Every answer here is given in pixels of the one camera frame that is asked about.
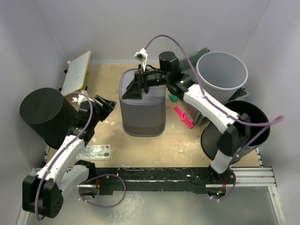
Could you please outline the grey mesh bin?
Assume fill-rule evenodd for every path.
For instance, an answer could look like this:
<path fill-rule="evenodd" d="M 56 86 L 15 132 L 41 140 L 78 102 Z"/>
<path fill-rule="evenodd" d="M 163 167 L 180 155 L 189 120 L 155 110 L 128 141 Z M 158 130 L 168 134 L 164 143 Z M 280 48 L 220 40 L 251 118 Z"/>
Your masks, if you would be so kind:
<path fill-rule="evenodd" d="M 126 70 L 120 80 L 119 99 L 124 131 L 135 137 L 155 137 L 163 133 L 166 125 L 166 87 L 150 87 L 142 99 L 123 99 L 126 87 L 134 78 L 136 69 Z"/>

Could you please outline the black ribbed bin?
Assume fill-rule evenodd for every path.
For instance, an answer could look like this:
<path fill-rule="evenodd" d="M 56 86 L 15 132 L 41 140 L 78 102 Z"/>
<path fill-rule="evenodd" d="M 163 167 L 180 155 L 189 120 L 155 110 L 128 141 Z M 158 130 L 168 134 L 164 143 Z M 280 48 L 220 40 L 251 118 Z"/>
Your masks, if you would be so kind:
<path fill-rule="evenodd" d="M 28 94 L 20 105 L 21 118 L 51 148 L 59 149 L 77 116 L 77 110 L 56 89 L 40 88 Z"/>

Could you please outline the light grey round bin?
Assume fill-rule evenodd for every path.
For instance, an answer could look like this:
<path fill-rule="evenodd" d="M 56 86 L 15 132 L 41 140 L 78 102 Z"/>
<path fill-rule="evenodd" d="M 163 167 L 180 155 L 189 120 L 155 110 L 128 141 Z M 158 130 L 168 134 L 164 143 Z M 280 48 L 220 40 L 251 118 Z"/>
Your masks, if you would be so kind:
<path fill-rule="evenodd" d="M 248 80 L 248 69 L 226 52 L 209 52 L 199 58 L 196 72 L 203 89 L 224 104 Z"/>

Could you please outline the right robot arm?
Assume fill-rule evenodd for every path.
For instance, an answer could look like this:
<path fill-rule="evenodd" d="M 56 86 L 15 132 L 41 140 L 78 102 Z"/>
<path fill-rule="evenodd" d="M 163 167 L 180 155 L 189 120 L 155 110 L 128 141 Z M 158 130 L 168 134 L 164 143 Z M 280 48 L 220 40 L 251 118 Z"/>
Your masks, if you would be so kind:
<path fill-rule="evenodd" d="M 194 78 L 181 71 L 179 59 L 173 52 L 160 53 L 159 68 L 147 69 L 148 54 L 145 49 L 136 52 L 135 58 L 140 64 L 122 99 L 142 99 L 150 87 L 164 85 L 171 94 L 199 110 L 221 133 L 217 141 L 217 153 L 208 173 L 211 182 L 220 183 L 234 154 L 250 138 L 250 127 L 246 126 L 250 117 L 245 113 L 239 115 L 209 95 Z"/>

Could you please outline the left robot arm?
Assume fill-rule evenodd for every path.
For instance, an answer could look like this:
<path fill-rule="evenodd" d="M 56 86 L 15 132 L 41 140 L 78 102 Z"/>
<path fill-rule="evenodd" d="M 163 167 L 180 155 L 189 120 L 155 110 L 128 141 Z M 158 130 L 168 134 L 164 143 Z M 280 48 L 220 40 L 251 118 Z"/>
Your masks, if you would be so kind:
<path fill-rule="evenodd" d="M 36 175 L 28 175 L 22 182 L 22 209 L 34 213 L 39 221 L 56 217 L 65 197 L 77 185 L 91 184 L 97 177 L 94 163 L 81 160 L 72 169 L 69 166 L 92 139 L 98 122 L 114 110 L 116 102 L 98 95 L 91 100 L 81 93 L 78 103 L 78 115 L 61 147 Z"/>

